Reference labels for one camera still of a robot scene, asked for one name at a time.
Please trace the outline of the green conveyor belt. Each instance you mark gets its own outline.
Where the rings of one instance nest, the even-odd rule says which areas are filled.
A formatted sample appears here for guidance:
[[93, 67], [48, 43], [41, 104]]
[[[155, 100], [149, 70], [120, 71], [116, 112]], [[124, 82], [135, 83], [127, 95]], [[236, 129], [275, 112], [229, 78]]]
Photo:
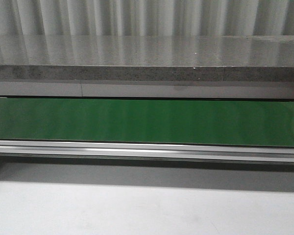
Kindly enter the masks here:
[[294, 165], [294, 101], [0, 97], [0, 156]]

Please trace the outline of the white curtain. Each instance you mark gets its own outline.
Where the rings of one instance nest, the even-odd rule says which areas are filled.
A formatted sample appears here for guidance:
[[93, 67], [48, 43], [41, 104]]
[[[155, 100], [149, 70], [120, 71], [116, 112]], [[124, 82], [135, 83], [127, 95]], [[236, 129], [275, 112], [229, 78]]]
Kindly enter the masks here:
[[0, 35], [294, 35], [294, 0], [0, 0]]

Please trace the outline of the grey granite counter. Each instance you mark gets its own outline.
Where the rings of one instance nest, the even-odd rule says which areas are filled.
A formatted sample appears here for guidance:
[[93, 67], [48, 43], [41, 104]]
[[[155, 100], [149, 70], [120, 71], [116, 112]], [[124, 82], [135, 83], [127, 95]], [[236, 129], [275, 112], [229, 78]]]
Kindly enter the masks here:
[[294, 36], [0, 36], [0, 96], [294, 100]]

